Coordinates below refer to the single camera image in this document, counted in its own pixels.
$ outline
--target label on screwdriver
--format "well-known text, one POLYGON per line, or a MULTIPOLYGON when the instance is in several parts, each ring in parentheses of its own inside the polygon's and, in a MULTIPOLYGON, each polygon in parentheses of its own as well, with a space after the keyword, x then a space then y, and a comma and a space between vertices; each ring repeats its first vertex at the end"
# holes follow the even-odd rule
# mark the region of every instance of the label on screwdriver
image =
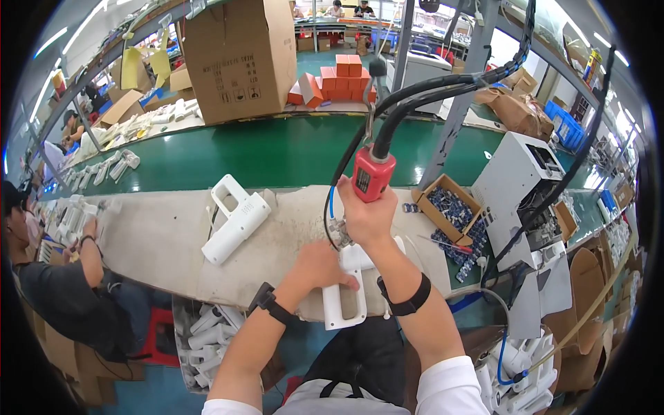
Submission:
POLYGON ((364 171, 362 167, 357 168, 357 178, 355 179, 355 186, 362 191, 362 193, 366 193, 367 189, 369 188, 369 182, 371 181, 371 176, 369 173, 364 171))

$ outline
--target white sleeve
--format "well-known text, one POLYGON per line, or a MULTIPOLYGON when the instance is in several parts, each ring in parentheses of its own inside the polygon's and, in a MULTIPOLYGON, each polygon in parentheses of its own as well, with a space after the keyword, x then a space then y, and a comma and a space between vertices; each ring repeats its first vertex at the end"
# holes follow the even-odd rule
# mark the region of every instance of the white sleeve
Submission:
POLYGON ((249 404, 230 399, 210 399, 203 405, 201 415, 261 415, 249 404))
POLYGON ((422 373, 416 415, 489 415, 468 356, 438 362, 422 373))

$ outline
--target stack of orange boxes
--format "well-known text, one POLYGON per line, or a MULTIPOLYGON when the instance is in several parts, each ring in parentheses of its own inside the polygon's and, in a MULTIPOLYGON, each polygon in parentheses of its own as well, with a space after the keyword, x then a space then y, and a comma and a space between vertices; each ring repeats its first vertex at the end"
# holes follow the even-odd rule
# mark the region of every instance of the stack of orange boxes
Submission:
MULTIPOLYGON (((322 101, 328 100, 362 102, 370 79, 368 70, 362 67, 359 55, 338 54, 336 66, 321 66, 321 76, 304 74, 288 94, 288 102, 305 104, 310 108, 316 108, 322 101)), ((369 92, 369 102, 376 102, 374 87, 369 92)))

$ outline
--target screwdriver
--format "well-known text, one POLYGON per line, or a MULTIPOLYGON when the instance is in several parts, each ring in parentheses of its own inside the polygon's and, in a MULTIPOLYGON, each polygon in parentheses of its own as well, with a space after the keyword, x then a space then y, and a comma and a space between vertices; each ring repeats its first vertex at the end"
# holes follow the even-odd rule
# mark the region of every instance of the screwdriver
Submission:
POLYGON ((431 239, 428 238, 427 236, 424 235, 418 235, 420 238, 430 240, 431 242, 435 242, 436 244, 443 244, 447 245, 456 252, 461 252, 462 254, 470 255, 473 253, 473 250, 471 248, 468 248, 467 246, 460 246, 460 245, 455 245, 455 244, 448 244, 447 242, 440 242, 439 240, 431 239))

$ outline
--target work table surface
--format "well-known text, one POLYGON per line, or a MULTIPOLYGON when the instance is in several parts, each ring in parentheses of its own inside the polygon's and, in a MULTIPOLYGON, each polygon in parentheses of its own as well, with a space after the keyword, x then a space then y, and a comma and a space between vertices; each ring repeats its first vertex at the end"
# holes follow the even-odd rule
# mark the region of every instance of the work table surface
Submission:
MULTIPOLYGON (((216 210, 209 190, 126 193, 86 197, 86 202, 115 199, 122 203, 119 214, 104 213, 100 219, 103 230, 98 244, 108 268, 183 297, 246 309, 263 282, 279 284, 303 244, 325 238, 322 213, 328 191, 328 186, 320 185, 283 193, 259 191, 272 212, 221 266, 212 265, 201 252, 212 233, 206 207, 216 210)), ((399 204, 392 235, 402 237, 406 255, 448 295, 450 277, 444 252, 417 237, 431 235, 435 225, 423 214, 402 211, 402 203, 412 203, 409 190, 395 192, 399 204)), ((341 217, 343 205, 338 195, 334 202, 335 216, 341 217)), ((59 199, 55 210, 67 203, 59 199)), ((219 211, 214 228, 219 229, 225 220, 219 211)), ((46 233, 56 239, 55 220, 48 222, 46 233)), ((363 271, 370 315, 385 311, 377 278, 377 270, 363 271)), ((353 315, 354 295, 349 290, 341 290, 341 294, 344 316, 353 315)), ((323 321, 321 290, 312 291, 297 314, 304 320, 323 321)))

